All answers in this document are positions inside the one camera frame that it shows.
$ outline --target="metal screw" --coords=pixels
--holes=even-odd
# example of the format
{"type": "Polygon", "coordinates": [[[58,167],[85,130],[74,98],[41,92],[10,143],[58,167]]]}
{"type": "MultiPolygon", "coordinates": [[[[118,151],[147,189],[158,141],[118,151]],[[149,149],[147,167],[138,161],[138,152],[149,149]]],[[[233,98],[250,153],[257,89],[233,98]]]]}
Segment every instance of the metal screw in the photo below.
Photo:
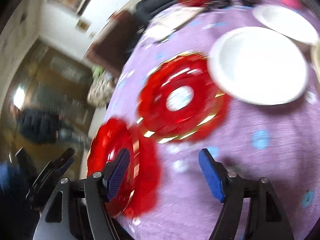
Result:
{"type": "Polygon", "coordinates": [[[235,178],[235,177],[237,176],[237,174],[236,174],[234,171],[229,171],[229,172],[228,172],[228,176],[229,176],[230,178],[235,178]]]}
{"type": "Polygon", "coordinates": [[[61,180],[60,180],[60,183],[61,184],[66,184],[67,182],[68,182],[68,178],[62,178],[61,180]]]}
{"type": "Polygon", "coordinates": [[[102,173],[101,173],[100,171],[97,171],[97,172],[95,172],[92,176],[93,176],[94,178],[100,178],[101,175],[102,175],[102,173]]]}
{"type": "Polygon", "coordinates": [[[265,177],[262,177],[260,180],[262,183],[269,183],[269,180],[265,177]]]}

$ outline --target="tablecloth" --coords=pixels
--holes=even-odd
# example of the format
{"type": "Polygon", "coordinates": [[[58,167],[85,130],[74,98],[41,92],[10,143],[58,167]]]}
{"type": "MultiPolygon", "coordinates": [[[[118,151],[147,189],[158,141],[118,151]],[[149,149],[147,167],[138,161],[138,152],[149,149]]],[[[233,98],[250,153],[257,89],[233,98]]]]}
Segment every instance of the tablecloth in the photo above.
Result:
{"type": "MultiPolygon", "coordinates": [[[[281,5],[279,0],[262,3],[281,5]]],[[[148,72],[163,61],[184,51],[208,53],[221,35],[235,28],[263,27],[253,17],[252,8],[235,5],[199,14],[166,42],[153,43],[142,36],[124,66],[105,121],[111,116],[128,122],[138,119],[138,94],[148,72]]],[[[297,12],[320,32],[320,22],[310,9],[297,12]]],[[[309,70],[307,91],[295,102],[256,106],[232,99],[226,121],[205,140],[158,144],[163,166],[159,202],[139,218],[129,220],[120,215],[117,219],[123,228],[136,240],[208,239],[222,208],[198,163],[198,152],[208,148],[216,161],[243,178],[269,178],[295,239],[304,239],[320,217],[320,99],[311,63],[309,70]]],[[[248,204],[245,200],[236,240],[243,237],[248,204]]]]}

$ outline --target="wall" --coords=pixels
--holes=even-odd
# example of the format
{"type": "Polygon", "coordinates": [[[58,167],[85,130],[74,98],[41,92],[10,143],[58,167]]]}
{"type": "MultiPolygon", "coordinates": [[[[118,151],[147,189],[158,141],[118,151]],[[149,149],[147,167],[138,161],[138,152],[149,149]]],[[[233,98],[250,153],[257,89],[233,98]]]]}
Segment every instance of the wall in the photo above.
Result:
{"type": "Polygon", "coordinates": [[[21,61],[39,36],[42,0],[22,0],[0,34],[0,113],[21,61]]]}
{"type": "Polygon", "coordinates": [[[76,29],[79,17],[70,10],[44,0],[42,7],[40,38],[66,55],[81,61],[92,41],[90,34],[98,34],[108,18],[129,0],[91,0],[82,17],[91,26],[86,33],[76,29]]]}

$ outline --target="brown chair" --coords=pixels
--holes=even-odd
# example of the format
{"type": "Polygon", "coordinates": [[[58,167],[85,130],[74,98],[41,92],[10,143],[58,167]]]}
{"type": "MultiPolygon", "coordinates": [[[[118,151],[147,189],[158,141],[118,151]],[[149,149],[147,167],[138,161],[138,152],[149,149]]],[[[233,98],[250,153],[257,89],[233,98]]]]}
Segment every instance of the brown chair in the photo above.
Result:
{"type": "Polygon", "coordinates": [[[119,12],[99,33],[85,57],[118,78],[127,61],[125,52],[138,29],[139,25],[129,11],[119,12]]]}

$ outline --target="blue gripper pad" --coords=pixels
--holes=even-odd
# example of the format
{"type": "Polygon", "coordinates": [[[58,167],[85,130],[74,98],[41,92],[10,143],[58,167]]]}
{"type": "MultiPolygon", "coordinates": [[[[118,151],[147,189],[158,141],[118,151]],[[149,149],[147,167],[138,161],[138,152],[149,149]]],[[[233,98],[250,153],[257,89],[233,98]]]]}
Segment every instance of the blue gripper pad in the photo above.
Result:
{"type": "Polygon", "coordinates": [[[111,201],[119,191],[121,183],[124,179],[125,172],[128,169],[130,163],[130,153],[126,150],[119,160],[119,163],[115,167],[111,177],[108,180],[108,194],[107,198],[111,201]]]}
{"type": "Polygon", "coordinates": [[[212,192],[212,195],[221,203],[223,203],[225,199],[225,194],[223,193],[222,189],[222,181],[219,178],[218,172],[211,164],[209,158],[211,158],[211,161],[214,161],[207,149],[202,149],[199,152],[199,164],[204,174],[204,177],[208,183],[208,186],[212,192]]]}

